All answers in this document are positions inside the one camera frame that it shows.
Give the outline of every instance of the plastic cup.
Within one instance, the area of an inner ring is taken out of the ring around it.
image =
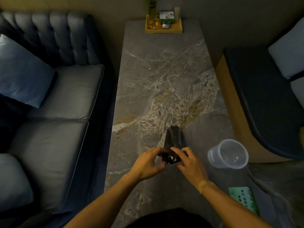
[[[241,169],[248,159],[246,148],[233,139],[225,139],[208,151],[208,160],[216,168]]]

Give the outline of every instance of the gray marble tabletop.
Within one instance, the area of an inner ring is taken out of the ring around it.
[[[170,124],[181,127],[187,146],[222,190],[247,184],[245,170],[216,169],[207,160],[210,148],[234,134],[199,23],[184,19],[182,24],[182,34],[145,34],[145,21],[126,23],[105,190],[141,153],[163,145]],[[182,173],[167,166],[137,185],[112,227],[176,207],[201,215],[213,227],[221,225]]]

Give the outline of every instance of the beige wall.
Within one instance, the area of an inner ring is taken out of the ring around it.
[[[214,65],[227,46],[270,42],[304,15],[304,0],[159,0],[158,7],[181,7],[183,17],[199,19]],[[93,15],[112,62],[119,70],[124,23],[144,19],[142,0],[0,0],[9,10],[74,10]]]

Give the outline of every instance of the tufted backrest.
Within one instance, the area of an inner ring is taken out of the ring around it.
[[[0,33],[18,34],[18,43],[53,67],[103,64],[105,47],[89,14],[2,12]]]

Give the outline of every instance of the forearm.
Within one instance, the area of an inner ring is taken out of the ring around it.
[[[110,228],[137,184],[138,180],[133,176],[124,175],[112,188],[76,215],[65,228]]]
[[[271,227],[255,213],[226,195],[213,182],[207,184],[202,194],[228,228]]]

